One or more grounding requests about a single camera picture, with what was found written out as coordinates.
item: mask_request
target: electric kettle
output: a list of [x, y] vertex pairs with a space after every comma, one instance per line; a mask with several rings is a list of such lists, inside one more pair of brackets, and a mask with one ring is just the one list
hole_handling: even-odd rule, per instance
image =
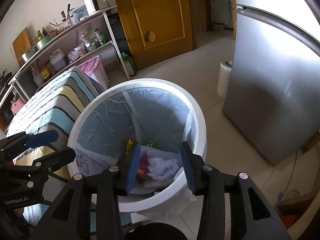
[[87, 8], [89, 16], [105, 8], [103, 0], [84, 0], [85, 7]]

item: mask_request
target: silver refrigerator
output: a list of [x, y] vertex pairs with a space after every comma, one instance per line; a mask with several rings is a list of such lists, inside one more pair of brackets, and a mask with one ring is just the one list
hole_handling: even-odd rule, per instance
[[305, 0], [236, 0], [223, 112], [272, 164], [320, 128], [320, 24]]

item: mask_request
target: metal shelf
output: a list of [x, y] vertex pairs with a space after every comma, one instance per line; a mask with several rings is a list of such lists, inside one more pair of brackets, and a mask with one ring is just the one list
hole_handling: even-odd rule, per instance
[[93, 52], [95, 52], [95, 51], [103, 48], [104, 46], [106, 46], [106, 45], [108, 45], [108, 44], [112, 44], [112, 45], [113, 45], [113, 42], [112, 42], [111, 40], [108, 41], [106, 44], [103, 44], [103, 45], [101, 45], [100, 47], [98, 47], [98, 48], [96, 48], [96, 49], [88, 52], [88, 53], [85, 54], [84, 56], [82, 56], [82, 57], [78, 58], [77, 60], [75, 60], [74, 62], [70, 63], [68, 66], [66, 66], [66, 67], [64, 67], [63, 69], [59, 70], [57, 73], [55, 73], [55, 74], [52, 76], [52, 78], [50, 78], [47, 82], [45, 82], [45, 83], [41, 86], [41, 88], [43, 88], [44, 86], [46, 86], [51, 80], [53, 80], [54, 78], [56, 78], [57, 76], [59, 76], [62, 72], [66, 71], [66, 70], [68, 70], [69, 68], [71, 68], [72, 66], [74, 66], [74, 65], [75, 65], [76, 63], [78, 63], [81, 59], [89, 56], [91, 53], [93, 53]]
[[37, 58], [39, 58], [44, 52], [46, 52], [47, 49], [51, 48], [54, 44], [61, 41], [65, 36], [67, 36], [72, 31], [75, 31], [82, 27], [83, 25], [92, 22], [94, 19], [97, 19], [99, 17], [103, 17], [104, 12], [112, 11], [116, 6], [112, 6], [110, 8], [102, 9], [97, 11], [94, 15], [91, 15], [84, 19], [83, 21], [71, 26], [70, 28], [66, 29], [59, 35], [55, 36], [52, 40], [50, 40], [47, 44], [45, 44], [40, 50], [38, 50], [12, 77], [9, 84], [13, 84], [19, 79], [19, 77], [28, 70], [29, 66], [36, 61]]
[[[16, 73], [15, 75], [12, 77], [12, 79], [10, 80], [10, 91], [14, 88], [15, 90], [17, 90], [17, 92], [19, 93], [19, 91], [21, 91], [21, 94], [19, 93], [19, 95], [22, 97], [22, 98], [25, 98], [26, 100], [29, 100], [30, 99], [30, 96], [26, 93], [26, 91], [24, 90], [23, 86], [20, 84], [19, 82], [19, 78], [21, 77], [21, 75], [26, 72], [29, 68], [29, 66], [35, 62], [35, 60], [37, 58], [39, 58], [42, 54], [44, 54], [44, 52], [46, 52], [49, 48], [51, 48], [53, 45], [55, 45], [56, 43], [58, 43], [59, 41], [61, 41], [63, 38], [65, 38], [68, 34], [70, 34], [72, 31], [75, 31], [77, 30], [78, 28], [82, 27], [83, 25], [93, 21], [94, 19], [97, 19], [97, 18], [100, 18], [100, 17], [103, 17], [106, 24], [107, 24], [107, 27], [108, 27], [108, 31], [109, 31], [109, 34], [111, 36], [111, 40], [107, 43], [107, 44], [112, 44], [114, 47], [115, 47], [115, 50], [116, 50], [116, 53], [118, 55], [118, 60], [121, 64], [121, 67], [122, 67], [122, 70], [125, 74], [125, 76], [127, 77], [128, 80], [130, 80], [130, 77], [129, 77], [129, 74], [128, 74], [128, 71], [124, 65], [124, 61], [122, 59], [122, 56], [121, 56], [121, 53], [120, 53], [120, 50], [118, 48], [118, 45], [116, 43], [116, 39], [115, 39], [115, 36], [112, 32], [112, 29], [111, 29], [111, 25], [110, 25], [110, 22], [109, 22], [109, 19], [108, 19], [108, 15], [107, 15], [107, 12], [110, 12], [112, 11], [114, 8], [116, 8], [116, 6], [113, 6], [113, 7], [110, 7], [110, 8], [106, 8], [106, 9], [102, 9], [102, 10], [99, 10], [97, 11], [94, 15], [91, 15], [89, 17], [87, 17], [86, 19], [84, 19], [83, 21], [71, 26], [70, 28], [66, 29], [65, 31], [63, 31], [62, 33], [60, 33], [59, 35], [57, 35], [56, 37], [54, 37], [51, 41], [49, 41], [46, 45], [44, 45], [36, 54], [34, 54]], [[67, 67], [65, 67], [63, 70], [59, 71], [58, 73], [62, 73], [64, 70], [66, 70], [67, 68], [70, 68], [72, 65], [76, 64], [76, 62], [78, 62], [79, 60], [78, 59], [77, 61], [73, 62], [72, 64], [69, 64]], [[0, 107], [2, 106], [5, 98], [9, 95], [9, 93], [6, 93], [3, 100], [1, 100], [0, 102]]]

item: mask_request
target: metal bolt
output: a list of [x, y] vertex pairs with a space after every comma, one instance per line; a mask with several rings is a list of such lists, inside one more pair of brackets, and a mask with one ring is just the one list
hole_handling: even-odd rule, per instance
[[82, 174], [81, 173], [77, 173], [76, 175], [73, 176], [74, 180], [79, 180], [82, 179]]
[[112, 165], [109, 167], [109, 171], [111, 172], [119, 171], [119, 167], [117, 165]]
[[205, 164], [205, 165], [203, 165], [202, 169], [205, 171], [212, 171], [213, 167], [209, 164]]
[[27, 183], [27, 187], [33, 187], [33, 182], [32, 182], [32, 181], [29, 181], [29, 182]]
[[244, 173], [244, 172], [241, 172], [241, 173], [239, 173], [239, 177], [240, 177], [241, 179], [247, 179], [247, 178], [248, 178], [248, 174], [246, 174], [246, 173]]

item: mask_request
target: striped blanket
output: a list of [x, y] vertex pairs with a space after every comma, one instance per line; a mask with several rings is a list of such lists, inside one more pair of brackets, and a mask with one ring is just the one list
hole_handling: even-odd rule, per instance
[[[66, 147], [76, 119], [102, 91], [97, 82], [73, 67], [37, 92], [13, 118], [7, 136], [22, 131], [37, 134], [54, 129], [59, 139], [23, 152], [14, 160], [15, 164], [31, 165], [33, 160]], [[70, 179], [67, 166], [55, 174]]]

